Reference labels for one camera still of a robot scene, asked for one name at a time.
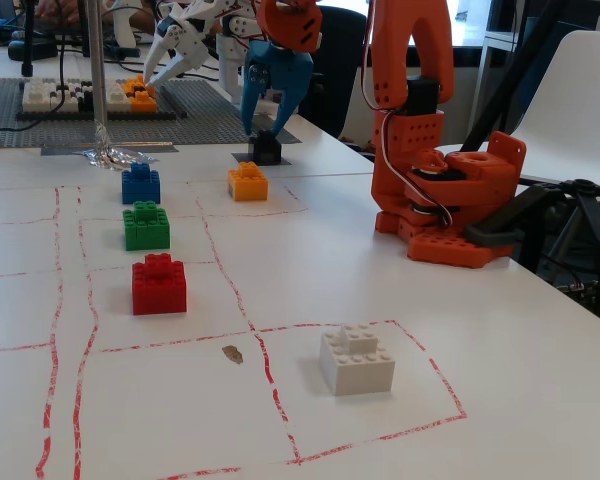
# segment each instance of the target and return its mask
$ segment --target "blue lego brick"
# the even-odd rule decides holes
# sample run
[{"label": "blue lego brick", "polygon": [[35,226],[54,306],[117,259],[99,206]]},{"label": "blue lego brick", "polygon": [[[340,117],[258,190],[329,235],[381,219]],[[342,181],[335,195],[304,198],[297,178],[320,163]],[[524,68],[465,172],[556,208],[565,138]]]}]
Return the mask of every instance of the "blue lego brick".
[{"label": "blue lego brick", "polygon": [[158,193],[123,193],[122,204],[133,205],[136,202],[155,202],[160,203],[160,192]]},{"label": "blue lego brick", "polygon": [[134,163],[130,172],[122,172],[122,194],[160,194],[160,175],[146,163]]}]

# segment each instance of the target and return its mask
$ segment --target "stain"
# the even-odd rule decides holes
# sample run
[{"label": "stain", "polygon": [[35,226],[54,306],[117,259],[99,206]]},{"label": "stain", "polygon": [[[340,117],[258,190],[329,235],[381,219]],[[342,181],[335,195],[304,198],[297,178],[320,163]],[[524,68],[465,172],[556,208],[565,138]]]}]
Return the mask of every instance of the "stain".
[{"label": "stain", "polygon": [[238,365],[240,365],[242,363],[242,354],[233,345],[229,345],[227,347],[223,347],[222,351],[227,356],[227,358],[229,360],[231,360],[233,363],[237,363]]}]

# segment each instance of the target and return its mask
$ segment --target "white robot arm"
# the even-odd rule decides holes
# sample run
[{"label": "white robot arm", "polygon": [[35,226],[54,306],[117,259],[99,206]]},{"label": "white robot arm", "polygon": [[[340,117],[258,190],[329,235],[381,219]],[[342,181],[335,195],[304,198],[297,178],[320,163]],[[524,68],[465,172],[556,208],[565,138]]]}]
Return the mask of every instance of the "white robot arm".
[{"label": "white robot arm", "polygon": [[129,19],[137,13],[137,9],[142,9],[141,0],[115,0],[111,7],[108,6],[109,0],[102,0],[102,9],[106,12],[108,10],[115,10],[113,15],[113,33],[116,37],[118,46],[122,48],[136,48],[136,39],[133,36],[133,30],[129,24]]},{"label": "white robot arm", "polygon": [[[153,45],[144,67],[147,85],[157,85],[190,69],[198,69],[209,57],[202,40],[217,21],[223,22],[224,31],[216,37],[220,57],[220,84],[232,97],[240,98],[238,68],[252,38],[260,38],[262,31],[255,19],[251,0],[195,0],[186,9],[177,4],[162,4],[161,12],[169,16],[156,29]],[[157,75],[153,75],[167,50],[176,56]]]}]

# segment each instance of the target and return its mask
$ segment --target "red line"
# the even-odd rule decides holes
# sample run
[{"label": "red line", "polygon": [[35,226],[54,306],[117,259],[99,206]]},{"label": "red line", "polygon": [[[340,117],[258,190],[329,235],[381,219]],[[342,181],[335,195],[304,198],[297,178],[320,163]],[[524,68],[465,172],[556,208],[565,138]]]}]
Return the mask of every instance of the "red line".
[{"label": "red line", "polygon": [[289,190],[289,187],[287,187],[287,186],[285,185],[284,189],[287,191],[287,193],[288,193],[289,195],[291,195],[293,198],[295,198],[297,202],[299,202],[299,201],[300,201],[300,199],[299,199],[298,197],[296,197],[296,196],[293,194],[293,192],[292,192],[291,190]]},{"label": "red line", "polygon": [[107,270],[123,270],[127,267],[105,267],[105,268],[94,268],[93,270],[89,270],[90,272],[105,272]]},{"label": "red line", "polygon": [[[327,450],[326,452],[321,452],[321,453],[316,453],[315,455],[311,455],[310,457],[305,457],[302,459],[302,462],[312,462],[314,460],[318,460],[320,458],[323,457],[328,457],[329,455],[333,455],[334,453],[340,453],[340,452],[344,452],[345,450],[349,450],[350,448],[355,447],[356,445],[354,445],[353,443],[350,443],[349,445],[343,445],[341,447],[337,447],[337,448],[332,448],[331,450]],[[287,462],[287,465],[298,465],[299,462],[298,460],[289,460]]]},{"label": "red line", "polygon": [[422,350],[423,352],[427,351],[427,349],[424,348],[424,346],[416,339],[416,337],[407,332],[405,328],[402,325],[400,325],[396,320],[387,320],[385,323],[393,323],[396,327],[402,330],[407,337],[413,340],[414,343],[420,347],[420,350]]},{"label": "red line", "polygon": [[433,369],[436,371],[436,373],[438,374],[438,376],[442,380],[442,383],[444,383],[444,386],[447,387],[447,390],[449,391],[449,394],[453,398],[453,401],[456,402],[456,407],[458,408],[458,411],[460,412],[461,416],[463,418],[466,418],[467,417],[467,412],[464,411],[464,408],[462,407],[462,403],[460,403],[460,399],[456,395],[456,392],[453,391],[453,388],[451,388],[451,385],[449,384],[449,382],[447,381],[447,379],[445,378],[445,376],[442,374],[442,372],[438,368],[438,365],[433,360],[433,358],[430,358],[429,362],[431,362],[431,366],[433,367]]},{"label": "red line", "polygon": [[0,274],[0,278],[4,278],[4,277],[21,277],[23,275],[39,275],[41,273],[51,273],[51,272],[56,272],[58,271],[58,269],[54,269],[54,270],[38,270],[37,272],[18,272],[18,273],[3,273]]},{"label": "red line", "polygon": [[183,473],[172,477],[165,477],[159,480],[182,480],[183,478],[204,477],[206,475],[217,475],[219,473],[236,473],[242,470],[240,467],[219,468],[217,470],[198,470],[197,472]]},{"label": "red line", "polygon": [[374,438],[372,440],[367,440],[364,443],[378,442],[382,440],[393,440],[394,438],[406,437],[407,435],[411,435],[412,433],[423,432],[425,430],[429,430],[430,428],[439,427],[440,425],[445,425],[447,423],[455,422],[456,420],[462,420],[464,418],[467,418],[466,415],[457,415],[455,417],[449,417],[445,418],[444,420],[438,420],[436,422],[428,423],[420,427],[410,428],[409,430],[405,430],[404,432],[392,433],[390,435],[384,435],[382,437]]},{"label": "red line", "polygon": [[100,353],[118,353],[118,352],[126,352],[129,350],[141,350],[144,348],[170,347],[173,345],[185,345],[187,343],[202,342],[204,340],[215,340],[218,338],[232,337],[235,335],[245,335],[247,333],[251,333],[251,332],[225,333],[223,335],[215,335],[215,336],[210,336],[210,337],[188,338],[188,339],[184,339],[184,340],[171,340],[170,342],[151,343],[149,345],[133,345],[131,347],[103,348],[102,350],[100,350]]},{"label": "red line", "polygon": [[[82,221],[78,223],[78,235],[80,237],[80,248],[82,249],[82,258],[85,262],[86,267],[86,259],[87,253],[84,248],[84,233],[82,230]],[[93,344],[96,340],[96,335],[98,333],[98,329],[100,328],[100,317],[98,316],[98,312],[95,309],[93,304],[93,283],[91,282],[91,274],[87,273],[87,300],[89,302],[89,308],[91,309],[91,313],[93,315],[93,330],[91,331],[91,336],[89,337],[89,341],[87,342],[87,347],[84,350],[84,354],[82,355],[82,360],[80,361],[80,367],[78,368],[78,382],[76,384],[76,403],[73,409],[73,435],[75,439],[75,466],[73,470],[73,479],[80,480],[80,475],[82,471],[82,436],[80,432],[80,408],[82,407],[82,384],[84,381],[84,369],[87,364],[87,358],[91,353],[91,349],[93,348]]]},{"label": "red line", "polygon": [[276,328],[265,328],[263,330],[258,330],[259,333],[269,333],[269,332],[280,332],[282,330],[290,330],[292,328],[303,328],[303,327],[339,327],[341,323],[301,323],[299,325],[289,325],[286,327],[276,327]]},{"label": "red line", "polygon": [[264,357],[264,373],[267,376],[267,380],[269,380],[269,383],[273,385],[273,376],[271,375],[271,369],[269,366],[269,354],[267,353],[267,347],[265,347],[264,340],[262,340],[262,337],[260,335],[256,333],[254,336],[260,343],[260,350],[262,350],[262,356]]},{"label": "red line", "polygon": [[249,324],[249,329],[251,331],[255,331],[256,327],[254,327],[253,323],[251,323],[251,320],[247,318],[247,312],[245,311],[244,305],[242,304],[242,297],[240,296],[240,292],[236,288],[236,285],[233,283],[233,280],[231,280],[231,278],[227,274],[227,271],[224,269],[224,265],[222,265],[222,262],[220,261],[220,257],[218,256],[218,249],[216,248],[216,243],[213,241],[211,231],[209,230],[209,222],[207,222],[207,219],[204,216],[204,209],[202,208],[199,199],[196,199],[196,205],[198,205],[198,208],[200,209],[200,214],[202,215],[202,222],[204,223],[204,231],[207,234],[207,237],[209,238],[209,242],[211,243],[211,250],[213,251],[213,256],[216,259],[218,268],[220,269],[220,272],[222,272],[222,275],[224,276],[229,286],[231,286],[231,288],[233,289],[233,293],[235,293],[236,299],[238,300],[238,308],[240,309],[240,313],[242,313],[243,318]]},{"label": "red line", "polygon": [[300,325],[290,325],[287,327],[277,327],[277,328],[265,328],[264,330],[256,330],[248,331],[248,332],[234,332],[234,333],[224,333],[222,335],[213,335],[209,337],[199,337],[199,338],[187,338],[183,340],[171,340],[169,342],[162,343],[151,343],[149,345],[132,345],[130,347],[117,347],[117,348],[103,348],[100,350],[100,353],[118,353],[118,352],[127,352],[129,350],[141,350],[144,348],[156,348],[156,347],[169,347],[173,345],[184,345],[187,343],[194,342],[203,342],[205,340],[215,340],[218,338],[224,337],[233,337],[236,335],[245,335],[247,333],[270,333],[270,332],[279,332],[281,330],[290,330],[293,328],[304,328],[304,327],[339,327],[341,324],[339,323],[304,323]]},{"label": "red line", "polygon": [[264,373],[267,376],[267,380],[269,380],[269,384],[273,387],[273,401],[276,404],[278,413],[280,413],[280,417],[282,418],[282,421],[285,424],[284,428],[287,431],[287,437],[289,438],[289,442],[291,443],[291,449],[293,450],[293,456],[295,457],[296,462],[299,465],[302,463],[302,457],[300,457],[300,452],[298,451],[298,446],[296,445],[296,439],[293,438],[293,435],[291,435],[291,432],[289,432],[289,427],[287,426],[287,424],[289,423],[289,417],[287,416],[286,412],[284,411],[284,408],[282,408],[282,403],[280,403],[280,396],[278,394],[278,389],[275,388],[275,384],[273,381],[273,375],[271,375],[271,367],[270,367],[269,353],[267,352],[267,347],[265,346],[264,340],[262,340],[262,337],[260,337],[260,335],[255,333],[253,336],[256,337],[256,339],[260,343],[260,349],[262,350],[262,356],[264,357]]},{"label": "red line", "polygon": [[[213,265],[215,264],[215,260],[213,262],[183,262],[185,265]],[[106,272],[107,270],[123,270],[131,268],[131,266],[122,266],[122,267],[104,267],[104,268],[94,268],[93,270],[89,270],[90,272]]]},{"label": "red line", "polygon": [[82,228],[82,220],[78,221],[78,236],[80,237],[80,250],[82,250],[82,260],[87,264],[87,251],[84,248],[84,229]]},{"label": "red line", "polygon": [[31,220],[30,222],[5,222],[5,223],[0,223],[0,226],[4,226],[4,225],[31,225],[33,223],[50,222],[52,220],[53,220],[53,218],[39,218],[38,220]]},{"label": "red line", "polygon": [[22,345],[20,347],[6,347],[0,348],[0,353],[4,352],[19,352],[20,350],[37,350],[39,348],[48,347],[49,343],[37,343],[35,345]]},{"label": "red line", "polygon": [[84,222],[122,222],[121,218],[84,218]]},{"label": "red line", "polygon": [[58,217],[60,215],[60,192],[56,188],[56,211],[53,215],[53,221],[56,227],[55,233],[55,264],[56,274],[58,277],[58,304],[56,306],[56,312],[53,316],[53,322],[51,324],[51,333],[49,345],[51,346],[51,378],[49,380],[49,390],[47,392],[47,403],[44,408],[44,417],[42,419],[42,427],[47,433],[47,437],[44,439],[44,446],[42,449],[42,457],[36,466],[36,475],[42,480],[44,479],[44,467],[49,460],[51,454],[51,407],[53,405],[53,398],[56,393],[56,382],[58,379],[58,349],[56,347],[56,330],[58,329],[58,320],[60,319],[60,312],[62,311],[62,303],[64,299],[64,283],[62,276],[62,266],[60,265],[60,225],[58,223]]},{"label": "red line", "polygon": [[236,217],[246,217],[246,218],[259,218],[259,217],[275,217],[278,215],[289,215],[291,213],[301,213],[309,210],[308,208],[303,208],[302,210],[297,210],[295,212],[275,212],[275,213],[259,213],[259,214],[236,214],[236,215],[207,215],[207,217],[213,218],[236,218]]}]

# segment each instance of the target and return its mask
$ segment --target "red grid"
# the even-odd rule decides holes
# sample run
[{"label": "red grid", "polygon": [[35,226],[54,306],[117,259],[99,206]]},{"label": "red grid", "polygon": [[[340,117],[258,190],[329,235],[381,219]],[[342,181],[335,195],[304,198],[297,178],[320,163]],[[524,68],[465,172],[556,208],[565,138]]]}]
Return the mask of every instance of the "red grid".
[{"label": "red grid", "polygon": [[[291,192],[291,190],[289,190],[287,187],[284,187],[284,188],[289,193],[289,195],[291,195],[296,201],[299,201],[299,199]],[[77,187],[77,191],[78,191],[77,203],[78,203],[78,205],[82,205],[82,200],[80,198],[81,188]],[[56,312],[54,315],[54,320],[53,320],[53,323],[51,326],[50,340],[48,343],[0,348],[0,353],[28,350],[28,349],[40,349],[40,348],[46,348],[46,347],[51,348],[52,371],[51,371],[51,378],[49,381],[49,389],[48,389],[48,393],[47,393],[47,401],[45,404],[45,410],[44,410],[44,416],[43,416],[43,429],[46,433],[46,437],[44,439],[43,452],[42,452],[40,461],[36,467],[36,476],[38,479],[44,479],[44,467],[45,467],[47,460],[49,458],[49,455],[51,453],[51,433],[50,433],[51,432],[51,430],[50,430],[51,429],[51,414],[52,414],[52,405],[53,405],[53,399],[54,399],[54,395],[55,395],[57,374],[58,374],[58,354],[57,354],[57,348],[56,348],[55,334],[56,334],[56,330],[58,327],[58,320],[60,317],[60,313],[62,311],[62,303],[63,303],[63,276],[62,276],[62,266],[60,264],[60,230],[59,230],[59,224],[58,224],[58,217],[60,214],[60,194],[59,194],[58,188],[55,188],[55,193],[56,193],[56,209],[55,209],[55,214],[52,218],[48,218],[48,219],[43,218],[43,219],[33,220],[33,221],[29,221],[29,222],[22,222],[22,223],[0,223],[0,225],[26,225],[26,224],[43,222],[43,221],[53,221],[54,226],[55,226],[55,269],[49,270],[49,271],[55,271],[57,273],[58,303],[57,303]],[[142,349],[142,348],[168,347],[168,346],[173,346],[173,345],[181,345],[181,344],[223,338],[223,337],[234,336],[234,335],[251,334],[256,338],[256,340],[260,344],[260,348],[261,348],[262,355],[263,355],[263,361],[264,361],[265,376],[267,377],[267,380],[269,381],[269,384],[272,389],[272,399],[273,399],[274,404],[276,405],[276,408],[278,409],[278,412],[280,414],[282,421],[285,424],[285,428],[287,429],[287,436],[288,436],[291,448],[294,452],[294,458],[287,461],[286,463],[288,465],[302,465],[303,463],[318,460],[320,458],[330,456],[330,455],[333,455],[333,454],[336,454],[336,453],[359,446],[360,444],[348,444],[348,445],[342,445],[340,447],[333,448],[333,449],[330,449],[330,450],[327,450],[324,452],[320,452],[318,454],[311,455],[308,457],[302,457],[300,455],[298,448],[296,446],[296,443],[295,443],[295,439],[288,428],[289,418],[282,406],[280,394],[278,392],[278,389],[275,386],[275,381],[271,374],[270,360],[269,360],[267,348],[266,348],[265,342],[262,339],[260,334],[295,329],[295,328],[339,326],[340,324],[300,324],[300,325],[283,326],[283,327],[257,330],[255,328],[255,326],[253,325],[253,323],[251,322],[251,320],[247,316],[247,313],[244,308],[244,305],[242,302],[242,297],[240,295],[239,290],[237,289],[233,280],[229,277],[227,271],[225,270],[225,268],[220,260],[215,241],[213,239],[213,236],[211,235],[209,224],[207,222],[208,217],[234,217],[234,216],[235,217],[265,217],[265,216],[274,216],[274,215],[284,215],[284,214],[289,214],[289,213],[300,213],[300,212],[306,211],[307,208],[303,208],[302,210],[299,210],[296,212],[277,212],[277,213],[260,214],[260,215],[205,215],[204,209],[199,200],[196,200],[196,205],[198,206],[198,208],[200,210],[200,215],[195,215],[195,216],[190,216],[190,217],[174,217],[174,218],[201,218],[202,219],[202,221],[204,223],[205,233],[207,234],[207,237],[211,244],[215,261],[214,262],[193,262],[193,263],[216,263],[218,265],[220,272],[223,274],[225,280],[227,281],[229,286],[232,288],[232,290],[236,296],[236,301],[237,301],[238,307],[240,309],[240,312],[242,313],[243,318],[245,319],[245,321],[249,327],[249,330],[243,331],[243,332],[227,333],[227,334],[217,335],[217,336],[208,336],[208,337],[200,337],[200,338],[195,338],[195,339],[183,339],[183,340],[174,340],[174,341],[163,342],[163,343],[154,343],[154,344],[149,344],[149,345],[144,345],[144,346],[143,345],[134,345],[134,346],[130,346],[130,347],[102,349],[102,350],[100,350],[100,352],[116,353],[116,352],[123,352],[123,351],[128,351],[128,350],[137,350],[137,349]],[[114,220],[114,219],[104,219],[104,218],[103,219],[95,219],[94,218],[94,219],[85,219],[85,220]],[[76,383],[76,400],[75,400],[75,406],[74,406],[74,412],[73,412],[74,440],[75,440],[74,480],[80,480],[81,468],[82,468],[82,461],[81,461],[82,438],[81,438],[81,429],[80,429],[80,410],[81,410],[81,406],[82,406],[82,388],[83,388],[83,380],[84,380],[84,370],[85,370],[87,359],[88,359],[89,355],[91,353],[93,353],[93,345],[95,343],[96,336],[97,336],[97,333],[99,330],[99,325],[100,325],[100,319],[98,316],[98,312],[95,309],[94,302],[93,302],[93,287],[92,287],[91,272],[88,271],[88,268],[87,268],[87,253],[86,253],[85,246],[84,246],[83,220],[79,221],[78,234],[79,234],[79,238],[80,238],[80,247],[82,250],[84,267],[85,267],[85,270],[87,270],[87,273],[86,273],[86,280],[87,280],[87,285],[88,285],[87,300],[89,303],[89,308],[90,308],[93,318],[94,318],[94,324],[93,324],[91,336],[87,343],[87,347],[85,348],[85,351],[82,356],[82,360],[80,362],[80,367],[78,369],[77,383]],[[117,269],[117,268],[127,268],[127,267],[113,267],[111,269]],[[15,274],[0,275],[0,277],[29,275],[29,274],[34,274],[34,273],[46,273],[46,272],[47,271],[45,271],[45,272],[21,272],[21,273],[15,273]],[[402,325],[400,325],[400,323],[398,323],[397,321],[386,320],[382,323],[394,324],[397,328],[400,328],[403,331],[403,333],[405,335],[407,335],[423,352],[426,352],[425,347],[413,335],[411,335],[406,329],[404,329],[404,327],[402,327]],[[450,422],[453,422],[456,420],[461,420],[461,419],[467,418],[467,414],[466,414],[464,408],[462,407],[460,400],[458,399],[457,395],[453,391],[453,389],[452,389],[451,385],[449,384],[449,382],[447,381],[447,379],[444,377],[444,375],[440,371],[438,365],[432,358],[430,358],[429,361],[431,363],[432,368],[438,374],[441,381],[444,383],[445,387],[447,388],[447,391],[453,398],[453,400],[456,404],[456,407],[458,409],[459,415],[441,419],[441,420],[438,420],[438,421],[430,423],[430,424],[414,427],[414,428],[411,428],[409,430],[405,430],[402,432],[396,432],[391,435],[386,435],[383,437],[366,440],[366,441],[362,442],[363,444],[371,443],[371,442],[378,442],[378,441],[385,441],[385,440],[392,440],[395,438],[411,435],[413,433],[417,433],[420,431],[435,428],[437,426],[444,425],[446,423],[450,423]],[[199,476],[208,476],[208,475],[216,475],[216,474],[223,474],[223,473],[235,473],[235,472],[239,472],[240,470],[242,470],[242,467],[227,467],[227,468],[220,468],[220,469],[214,469],[214,470],[199,470],[196,472],[183,473],[183,474],[179,474],[179,475],[175,475],[175,476],[165,477],[160,480],[181,480],[181,479],[193,478],[193,477],[199,477]]]},{"label": "red grid", "polygon": [[[291,193],[290,190],[287,189],[287,191],[289,192],[290,195],[294,196],[293,193]],[[203,223],[204,223],[204,229],[205,232],[207,234],[207,237],[209,238],[209,242],[211,244],[211,249],[213,251],[213,255],[214,258],[216,260],[216,264],[218,265],[218,268],[220,269],[220,272],[222,273],[222,275],[224,276],[225,280],[227,281],[227,283],[229,284],[229,286],[231,287],[231,289],[233,290],[235,297],[236,297],[236,302],[238,304],[238,308],[240,309],[240,312],[242,313],[243,318],[245,319],[249,330],[248,331],[243,331],[243,332],[235,332],[235,333],[227,333],[224,335],[217,335],[217,336],[210,336],[210,337],[200,337],[200,338],[195,338],[195,339],[183,339],[183,340],[174,340],[174,341],[170,341],[170,342],[162,342],[162,343],[154,343],[154,344],[149,344],[149,345],[134,345],[134,346],[130,346],[130,347],[120,347],[120,348],[108,348],[108,349],[102,349],[100,350],[100,352],[102,353],[117,353],[117,352],[124,352],[124,351],[129,351],[129,350],[138,350],[138,349],[143,349],[143,348],[161,348],[161,347],[169,347],[169,346],[174,346],[174,345],[183,345],[183,344],[188,344],[188,343],[193,343],[193,342],[200,342],[200,341],[205,341],[205,340],[211,340],[211,339],[217,339],[217,338],[224,338],[224,337],[228,337],[228,336],[235,336],[235,335],[253,335],[255,337],[255,339],[258,341],[258,343],[260,344],[260,349],[262,351],[262,357],[263,357],[263,361],[264,361],[264,373],[265,376],[267,378],[267,380],[269,381],[269,384],[271,386],[272,389],[272,398],[273,398],[273,402],[276,405],[276,408],[278,410],[278,413],[280,414],[280,418],[282,419],[285,429],[287,431],[287,437],[289,439],[289,443],[291,445],[291,449],[293,451],[294,454],[294,458],[287,461],[286,464],[287,465],[302,465],[303,463],[307,463],[307,462],[311,462],[314,460],[318,460],[320,458],[324,458],[330,455],[334,455],[336,453],[340,453],[343,452],[345,450],[349,450],[351,448],[357,447],[360,444],[348,444],[348,445],[342,445],[340,447],[337,448],[333,448],[324,452],[320,452],[317,453],[315,455],[311,455],[308,457],[302,457],[300,455],[300,452],[298,450],[298,447],[296,445],[296,441],[295,438],[293,436],[293,434],[290,432],[289,430],[289,417],[286,413],[286,411],[284,410],[284,407],[282,405],[282,401],[280,399],[280,394],[278,392],[278,389],[276,388],[275,385],[275,381],[273,378],[273,375],[271,373],[271,368],[270,368],[270,359],[269,359],[269,354],[267,351],[267,347],[266,344],[264,342],[264,340],[262,339],[262,336],[260,335],[261,333],[268,333],[268,332],[276,332],[276,331],[283,331],[283,330],[289,330],[289,329],[295,329],[295,328],[306,328],[306,327],[325,327],[325,326],[339,326],[340,324],[301,324],[301,325],[293,325],[293,326],[283,326],[283,327],[277,327],[277,328],[267,328],[267,329],[263,329],[263,330],[257,330],[254,326],[254,324],[251,322],[251,320],[249,319],[249,317],[247,316],[247,312],[244,308],[244,304],[242,301],[242,296],[240,295],[240,291],[238,290],[238,288],[236,287],[235,283],[233,282],[233,280],[231,279],[231,277],[229,277],[229,274],[227,273],[221,259],[220,256],[218,254],[218,249],[216,247],[216,243],[213,239],[213,236],[211,234],[211,230],[209,228],[209,223],[207,221],[207,216],[204,213],[204,208],[202,206],[202,204],[200,203],[200,200],[197,199],[196,200],[196,205],[198,206],[198,208],[200,209],[200,218],[202,219]],[[91,283],[90,283],[90,278],[89,278],[89,288],[90,288],[90,292],[89,294],[91,295]],[[97,318],[97,313],[94,311],[94,317]],[[402,327],[402,325],[400,325],[400,323],[398,323],[396,320],[386,320],[384,322],[372,322],[371,325],[375,325],[378,323],[391,323],[393,325],[395,325],[397,328],[399,328],[407,337],[409,337],[419,348],[420,350],[422,350],[422,352],[426,352],[426,348],[413,336],[411,335],[404,327]],[[426,425],[421,425],[418,427],[414,427],[405,431],[401,431],[401,432],[396,432],[390,435],[385,435],[382,437],[378,437],[378,438],[373,438],[370,440],[366,440],[364,443],[371,443],[371,442],[378,442],[378,441],[386,441],[386,440],[393,440],[395,438],[400,438],[400,437],[404,437],[407,435],[411,435],[413,433],[417,433],[417,432],[421,432],[424,430],[428,430],[431,428],[435,428],[438,427],[440,425],[444,425],[447,423],[451,423],[457,420],[461,420],[464,418],[467,418],[467,414],[464,410],[464,408],[462,407],[462,404],[460,402],[460,400],[458,399],[457,395],[455,394],[455,392],[453,391],[453,389],[451,388],[451,385],[449,384],[449,382],[447,381],[447,379],[444,377],[444,375],[442,374],[442,372],[440,371],[440,369],[438,368],[438,365],[435,363],[435,361],[430,358],[429,362],[431,363],[431,366],[433,367],[433,369],[435,370],[435,372],[438,374],[438,376],[440,377],[440,379],[442,380],[442,382],[444,383],[445,387],[447,388],[447,391],[449,392],[449,394],[451,395],[451,397],[453,398],[456,407],[458,409],[458,413],[459,415],[456,416],[452,416],[452,417],[448,417],[445,419],[441,419],[438,420],[436,422],[433,423],[429,423]],[[76,459],[79,458],[79,451],[76,450]],[[216,474],[222,474],[222,473],[235,473],[235,472],[239,472],[242,469],[242,467],[228,467],[228,468],[221,468],[221,469],[216,469],[216,470],[199,470],[199,471],[195,471],[195,472],[189,472],[189,473],[182,473],[182,474],[178,474],[178,475],[174,475],[174,476],[170,476],[170,477],[165,477],[159,480],[182,480],[182,479],[186,479],[186,478],[193,478],[193,477],[199,477],[199,476],[207,476],[207,475],[216,475]],[[80,480],[80,475],[79,475],[79,468],[77,469],[77,476],[74,476],[74,480]]]},{"label": "red grid", "polygon": [[55,228],[55,268],[53,270],[45,270],[40,272],[19,272],[19,273],[11,273],[11,274],[1,274],[2,277],[14,277],[14,276],[22,276],[22,275],[33,275],[38,273],[48,273],[48,272],[56,272],[57,281],[58,281],[58,302],[56,305],[56,310],[53,316],[53,322],[51,323],[51,329],[49,332],[49,342],[46,343],[38,343],[33,345],[20,345],[15,347],[4,347],[0,348],[0,353],[6,352],[18,352],[22,350],[38,350],[41,348],[50,347],[51,350],[51,375],[49,379],[49,388],[47,390],[47,399],[44,407],[44,414],[42,418],[42,428],[45,432],[45,438],[43,441],[42,447],[42,455],[40,457],[40,461],[36,466],[36,477],[38,479],[44,479],[44,467],[47,464],[47,460],[49,459],[49,455],[51,454],[51,413],[53,406],[53,399],[56,391],[56,383],[58,378],[58,350],[56,348],[56,330],[58,329],[58,321],[60,319],[60,313],[62,311],[62,303],[63,303],[63,276],[62,276],[62,266],[60,265],[60,226],[58,223],[58,217],[60,215],[60,191],[58,188],[55,188],[55,211],[53,217],[51,218],[40,218],[37,220],[31,220],[28,222],[4,222],[0,223],[0,226],[5,225],[31,225],[34,223],[40,222],[49,222],[53,221]]}]

